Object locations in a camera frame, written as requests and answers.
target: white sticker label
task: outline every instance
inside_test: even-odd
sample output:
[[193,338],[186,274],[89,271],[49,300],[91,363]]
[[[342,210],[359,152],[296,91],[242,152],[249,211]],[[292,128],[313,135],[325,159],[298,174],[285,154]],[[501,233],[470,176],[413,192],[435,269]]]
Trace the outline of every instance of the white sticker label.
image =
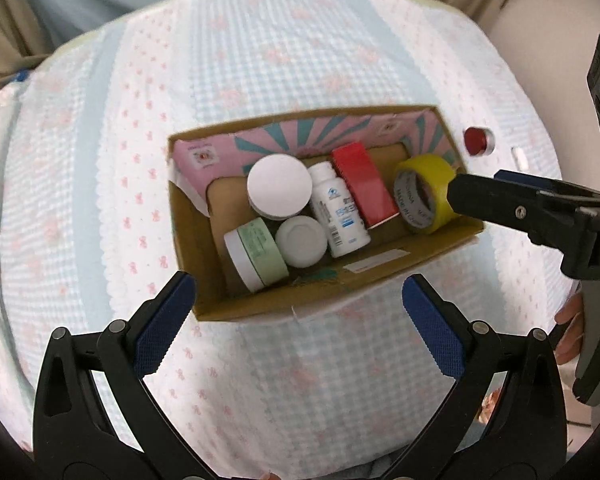
[[216,149],[213,146],[189,148],[189,157],[195,170],[202,170],[207,166],[212,166],[220,162],[218,152],[216,152]]
[[424,229],[433,224],[436,202],[429,185],[417,173],[400,172],[394,182],[394,197],[407,224],[416,229]]
[[359,274],[360,272],[365,272],[365,270],[373,269],[374,267],[397,260],[398,258],[407,256],[408,254],[411,253],[403,251],[402,249],[391,249],[385,253],[376,254],[376,256],[370,256],[364,260],[360,260],[359,262],[345,265],[343,269],[347,269],[354,274]]

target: screw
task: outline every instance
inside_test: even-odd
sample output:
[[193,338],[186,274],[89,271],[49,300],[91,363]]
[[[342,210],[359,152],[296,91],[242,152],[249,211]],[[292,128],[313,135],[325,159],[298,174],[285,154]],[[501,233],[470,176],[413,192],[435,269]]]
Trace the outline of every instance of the screw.
[[538,341],[544,341],[546,339],[546,333],[544,330],[540,330],[539,328],[535,328],[533,334]]
[[116,319],[109,323],[109,331],[117,334],[125,329],[126,322],[123,319]]
[[59,326],[51,333],[51,337],[53,339],[62,339],[65,334],[66,334],[66,328],[64,326]]
[[475,333],[485,335],[489,331],[489,325],[487,325],[483,321],[476,321],[471,325],[471,328],[474,329]]

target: white lid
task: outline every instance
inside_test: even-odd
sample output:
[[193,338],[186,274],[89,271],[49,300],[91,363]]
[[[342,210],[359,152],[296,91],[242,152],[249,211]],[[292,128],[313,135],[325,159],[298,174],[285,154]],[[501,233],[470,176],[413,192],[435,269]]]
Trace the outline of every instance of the white lid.
[[304,269],[320,260],[327,250],[324,228],[309,216],[294,216],[283,222],[276,244],[287,265]]
[[251,292],[257,292],[264,288],[264,283],[258,276],[256,269],[253,267],[249,255],[247,254],[240,235],[237,230],[229,231],[224,235],[224,244],[229,251],[229,256],[234,263],[235,270],[240,274],[241,280]]
[[336,172],[328,160],[311,166],[309,168],[309,174],[311,175],[311,180],[313,181],[314,186],[317,186],[325,180],[336,178]]
[[251,206],[262,216],[284,220],[298,214],[311,198],[309,172],[297,158],[277,153],[261,158],[247,177]]

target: pink paper lining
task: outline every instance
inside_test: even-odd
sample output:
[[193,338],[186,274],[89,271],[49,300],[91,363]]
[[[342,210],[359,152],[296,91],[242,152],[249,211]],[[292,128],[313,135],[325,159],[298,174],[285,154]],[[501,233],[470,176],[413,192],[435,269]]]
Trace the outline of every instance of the pink paper lining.
[[216,178],[246,176],[259,159],[272,153],[288,153],[298,158],[327,155],[357,140],[366,148],[403,142],[411,156],[434,153],[456,169],[460,165],[432,110],[280,121],[205,139],[177,140],[172,157],[190,183],[190,193],[198,195],[189,198],[208,216],[200,205],[206,204],[206,189]]

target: white plastic bottle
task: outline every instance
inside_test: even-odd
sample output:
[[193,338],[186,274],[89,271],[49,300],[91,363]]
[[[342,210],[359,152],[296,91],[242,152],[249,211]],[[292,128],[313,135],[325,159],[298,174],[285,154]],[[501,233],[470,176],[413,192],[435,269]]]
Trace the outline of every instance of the white plastic bottle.
[[336,176],[331,163],[315,164],[309,174],[314,183],[310,205],[324,227],[331,256],[338,258],[367,245],[371,237],[347,185]]

